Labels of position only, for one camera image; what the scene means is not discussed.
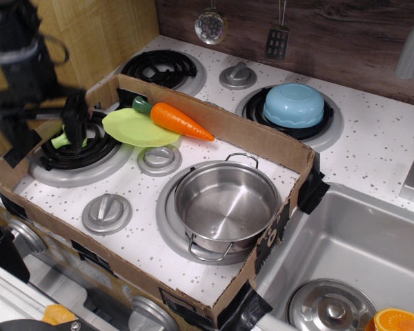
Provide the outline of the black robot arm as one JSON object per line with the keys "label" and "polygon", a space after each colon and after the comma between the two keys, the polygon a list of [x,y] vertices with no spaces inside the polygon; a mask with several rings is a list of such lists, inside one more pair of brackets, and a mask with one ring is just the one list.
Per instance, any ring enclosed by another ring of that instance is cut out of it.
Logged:
{"label": "black robot arm", "polygon": [[59,83],[40,25],[30,1],[0,1],[0,68],[8,83],[0,90],[0,130],[27,155],[40,141],[27,121],[61,119],[79,152],[86,139],[86,92]]}

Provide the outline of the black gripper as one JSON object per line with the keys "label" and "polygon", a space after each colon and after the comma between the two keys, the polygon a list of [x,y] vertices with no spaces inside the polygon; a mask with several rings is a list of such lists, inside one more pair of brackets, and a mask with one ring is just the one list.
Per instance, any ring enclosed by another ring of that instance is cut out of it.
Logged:
{"label": "black gripper", "polygon": [[[32,115],[25,111],[25,106],[58,97],[57,64],[51,60],[43,37],[19,49],[0,50],[0,68],[8,82],[8,87],[0,90],[0,131],[20,152],[30,151],[40,141],[26,123]],[[83,148],[87,114],[85,90],[66,98],[62,113],[64,132],[75,152]]]}

